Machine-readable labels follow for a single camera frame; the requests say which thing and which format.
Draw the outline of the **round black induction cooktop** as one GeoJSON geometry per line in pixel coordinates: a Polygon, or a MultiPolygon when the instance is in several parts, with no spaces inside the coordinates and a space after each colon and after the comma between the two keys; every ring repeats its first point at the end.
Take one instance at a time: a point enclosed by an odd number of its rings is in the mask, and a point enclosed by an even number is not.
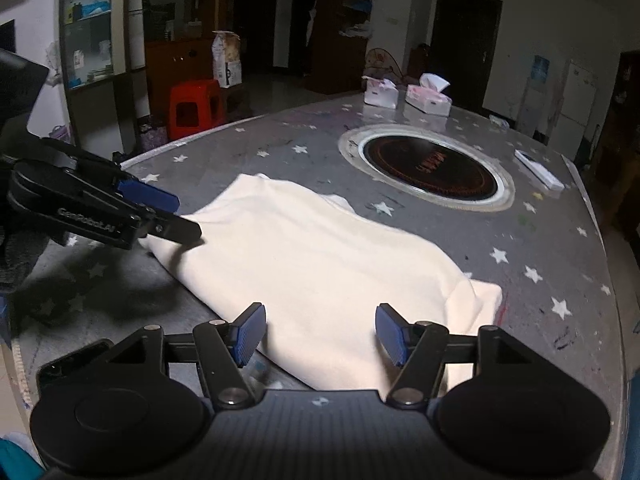
{"type": "Polygon", "coordinates": [[[515,200],[513,178],[497,159],[431,130],[364,126],[346,131],[337,146],[373,180],[441,207],[500,212],[515,200]]]}

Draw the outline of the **white remote control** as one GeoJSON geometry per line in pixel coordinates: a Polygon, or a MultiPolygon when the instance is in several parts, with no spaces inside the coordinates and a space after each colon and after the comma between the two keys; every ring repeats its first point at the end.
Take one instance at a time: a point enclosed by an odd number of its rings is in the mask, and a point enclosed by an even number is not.
{"type": "Polygon", "coordinates": [[[564,184],[555,177],[552,172],[533,159],[529,154],[521,151],[514,151],[515,158],[524,165],[546,188],[554,192],[562,192],[565,188],[564,184]]]}

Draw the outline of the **small pink tissue box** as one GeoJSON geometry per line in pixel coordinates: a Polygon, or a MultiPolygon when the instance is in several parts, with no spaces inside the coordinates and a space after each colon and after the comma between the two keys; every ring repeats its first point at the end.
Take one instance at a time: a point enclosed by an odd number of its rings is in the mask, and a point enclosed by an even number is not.
{"type": "Polygon", "coordinates": [[[363,102],[370,106],[396,110],[399,91],[393,81],[369,76],[363,76],[362,79],[366,82],[363,102]]]}

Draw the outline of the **cream white sweater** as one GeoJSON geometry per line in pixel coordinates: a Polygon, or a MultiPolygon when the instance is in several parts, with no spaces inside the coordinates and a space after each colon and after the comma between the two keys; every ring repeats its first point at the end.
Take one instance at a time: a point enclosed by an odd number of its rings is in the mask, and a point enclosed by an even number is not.
{"type": "Polygon", "coordinates": [[[390,390],[380,304],[467,335],[501,304],[498,285],[472,280],[437,245],[294,182],[241,174],[193,220],[196,246],[147,237],[144,248],[224,320],[263,304],[262,353],[318,390],[390,390]]]}

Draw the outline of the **glass display cabinet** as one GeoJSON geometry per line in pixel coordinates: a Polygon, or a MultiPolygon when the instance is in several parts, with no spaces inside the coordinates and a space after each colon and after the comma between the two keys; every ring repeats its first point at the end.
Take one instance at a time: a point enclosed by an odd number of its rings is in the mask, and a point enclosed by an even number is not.
{"type": "Polygon", "coordinates": [[[142,0],[58,0],[64,98],[78,148],[136,149],[145,101],[142,0]]]}

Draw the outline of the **white refrigerator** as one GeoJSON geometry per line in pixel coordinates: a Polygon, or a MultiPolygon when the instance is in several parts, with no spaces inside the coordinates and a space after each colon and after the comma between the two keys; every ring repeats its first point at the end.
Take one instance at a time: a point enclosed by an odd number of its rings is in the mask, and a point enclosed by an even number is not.
{"type": "Polygon", "coordinates": [[[573,61],[563,70],[558,90],[552,101],[548,147],[574,160],[585,136],[598,78],[573,61]]]}

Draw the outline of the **water dispenser with blue bottle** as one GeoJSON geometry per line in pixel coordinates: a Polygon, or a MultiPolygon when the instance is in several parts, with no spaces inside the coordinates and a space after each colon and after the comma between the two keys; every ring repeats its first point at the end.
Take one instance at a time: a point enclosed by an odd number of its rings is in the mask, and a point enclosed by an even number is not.
{"type": "Polygon", "coordinates": [[[518,111],[518,122],[516,123],[518,131],[531,138],[539,126],[544,104],[546,104],[549,66],[548,58],[540,55],[534,56],[518,111]]]}

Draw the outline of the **red plastic stool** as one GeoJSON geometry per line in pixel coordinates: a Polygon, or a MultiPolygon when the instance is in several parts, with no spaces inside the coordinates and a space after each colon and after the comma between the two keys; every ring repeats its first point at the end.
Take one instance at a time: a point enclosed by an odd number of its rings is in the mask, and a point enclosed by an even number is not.
{"type": "Polygon", "coordinates": [[[215,79],[183,81],[170,89],[169,140],[193,136],[220,126],[225,120],[224,100],[215,79]]]}

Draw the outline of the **pink tissue box with tissue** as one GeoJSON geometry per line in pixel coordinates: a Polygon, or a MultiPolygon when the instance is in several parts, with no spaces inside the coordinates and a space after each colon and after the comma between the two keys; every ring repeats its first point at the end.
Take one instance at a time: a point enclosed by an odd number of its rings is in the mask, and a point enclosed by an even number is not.
{"type": "Polygon", "coordinates": [[[444,91],[450,83],[435,74],[423,74],[418,84],[409,84],[405,96],[407,104],[427,115],[448,117],[452,101],[444,91]]]}

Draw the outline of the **pink polka dot play tent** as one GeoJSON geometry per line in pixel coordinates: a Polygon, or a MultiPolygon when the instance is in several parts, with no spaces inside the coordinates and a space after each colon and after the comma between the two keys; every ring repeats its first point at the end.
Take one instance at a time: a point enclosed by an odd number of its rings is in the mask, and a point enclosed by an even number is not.
{"type": "Polygon", "coordinates": [[[363,75],[374,79],[388,79],[394,84],[404,81],[404,74],[393,55],[382,48],[373,48],[367,52],[363,75]]]}

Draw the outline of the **white paper bag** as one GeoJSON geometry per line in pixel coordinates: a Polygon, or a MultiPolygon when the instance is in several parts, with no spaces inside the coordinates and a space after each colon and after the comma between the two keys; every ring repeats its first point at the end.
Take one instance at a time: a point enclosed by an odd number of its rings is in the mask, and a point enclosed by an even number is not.
{"type": "Polygon", "coordinates": [[[242,84],[241,39],[234,32],[216,30],[212,44],[213,74],[221,88],[242,84]]]}

